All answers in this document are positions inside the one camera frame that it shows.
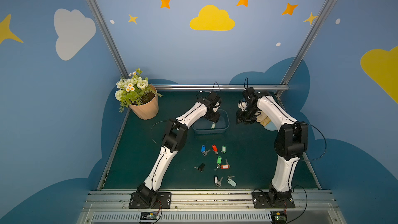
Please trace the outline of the key with pale green tag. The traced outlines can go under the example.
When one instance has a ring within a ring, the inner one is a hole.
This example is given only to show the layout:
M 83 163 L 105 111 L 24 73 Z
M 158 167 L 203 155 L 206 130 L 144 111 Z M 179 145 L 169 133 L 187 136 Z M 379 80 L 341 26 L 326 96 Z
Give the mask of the key with pale green tag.
M 232 187 L 236 187 L 237 183 L 233 180 L 234 176 L 227 176 L 228 180 L 228 184 L 230 184 Z

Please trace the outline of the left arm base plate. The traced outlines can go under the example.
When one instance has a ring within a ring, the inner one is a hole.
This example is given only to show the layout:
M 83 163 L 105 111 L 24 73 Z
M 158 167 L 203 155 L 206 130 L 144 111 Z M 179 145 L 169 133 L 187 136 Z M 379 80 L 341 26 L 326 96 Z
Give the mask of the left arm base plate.
M 159 208 L 170 209 L 172 200 L 171 192 L 159 192 L 151 195 L 149 198 L 142 196 L 138 192 L 131 194 L 129 209 L 150 209 Z

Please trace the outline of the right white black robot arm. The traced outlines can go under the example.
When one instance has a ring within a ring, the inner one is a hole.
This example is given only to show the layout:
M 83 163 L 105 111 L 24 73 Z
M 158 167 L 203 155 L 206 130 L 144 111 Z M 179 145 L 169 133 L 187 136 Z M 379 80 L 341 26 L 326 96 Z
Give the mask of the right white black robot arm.
M 297 163 L 308 148 L 308 124 L 291 117 L 269 93 L 246 88 L 238 103 L 236 123 L 252 124 L 262 113 L 278 131 L 274 142 L 277 165 L 265 199 L 272 208 L 294 208 L 292 179 Z

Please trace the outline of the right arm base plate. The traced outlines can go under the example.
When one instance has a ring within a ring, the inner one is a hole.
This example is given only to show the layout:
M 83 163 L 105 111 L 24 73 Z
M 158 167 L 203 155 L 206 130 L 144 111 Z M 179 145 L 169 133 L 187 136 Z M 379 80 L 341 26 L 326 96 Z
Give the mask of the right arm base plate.
M 291 191 L 252 192 L 254 208 L 296 208 Z

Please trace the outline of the key with bright green tag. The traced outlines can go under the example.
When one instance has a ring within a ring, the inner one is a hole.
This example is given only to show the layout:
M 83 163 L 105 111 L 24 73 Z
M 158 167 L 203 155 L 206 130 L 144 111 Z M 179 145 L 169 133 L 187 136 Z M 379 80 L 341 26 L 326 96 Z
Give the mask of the key with bright green tag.
M 218 158 L 217 158 L 217 167 L 215 168 L 215 171 L 221 168 L 221 162 L 222 162 L 222 157 L 218 156 Z

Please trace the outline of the key with black tag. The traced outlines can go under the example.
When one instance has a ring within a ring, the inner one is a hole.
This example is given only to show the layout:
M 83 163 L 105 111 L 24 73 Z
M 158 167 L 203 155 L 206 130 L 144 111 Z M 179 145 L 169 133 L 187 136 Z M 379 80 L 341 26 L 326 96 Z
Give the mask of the key with black tag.
M 204 168 L 205 168 L 205 164 L 201 163 L 198 167 L 194 167 L 195 169 L 197 169 L 200 172 L 203 172 Z
M 217 187 L 221 187 L 223 177 L 218 177 L 217 175 L 214 176 L 214 182 Z

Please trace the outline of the key with red tag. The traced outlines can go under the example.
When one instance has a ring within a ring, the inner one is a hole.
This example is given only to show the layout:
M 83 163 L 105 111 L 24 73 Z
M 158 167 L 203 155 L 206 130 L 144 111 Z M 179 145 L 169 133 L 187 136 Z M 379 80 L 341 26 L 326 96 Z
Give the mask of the key with red tag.
M 223 164 L 223 165 L 221 165 L 221 169 L 222 170 L 227 170 L 227 169 L 229 169 L 231 166 L 229 165 L 229 163 L 228 163 L 228 161 L 226 160 L 226 164 Z
M 216 155 L 218 155 L 218 148 L 217 148 L 216 145 L 212 145 L 212 150 L 213 150 L 213 152 L 214 152 Z

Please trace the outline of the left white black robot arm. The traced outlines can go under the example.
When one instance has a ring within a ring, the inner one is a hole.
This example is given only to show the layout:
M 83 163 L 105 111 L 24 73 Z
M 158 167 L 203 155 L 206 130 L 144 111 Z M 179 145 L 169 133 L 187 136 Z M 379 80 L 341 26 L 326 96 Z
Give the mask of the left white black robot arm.
M 172 159 L 185 146 L 188 129 L 201 118 L 218 122 L 221 103 L 220 96 L 212 91 L 208 96 L 198 98 L 193 107 L 183 115 L 168 121 L 156 162 L 144 182 L 137 187 L 138 197 L 144 206 L 153 207 L 156 204 L 163 177 Z

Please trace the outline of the key with blue tag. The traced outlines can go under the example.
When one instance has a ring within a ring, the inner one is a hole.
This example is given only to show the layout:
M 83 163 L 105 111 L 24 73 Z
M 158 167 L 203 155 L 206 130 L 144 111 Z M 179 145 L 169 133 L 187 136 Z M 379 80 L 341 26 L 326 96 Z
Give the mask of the key with blue tag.
M 207 154 L 210 152 L 210 149 L 206 149 L 205 145 L 202 145 L 201 147 L 201 153 L 203 156 L 207 156 Z

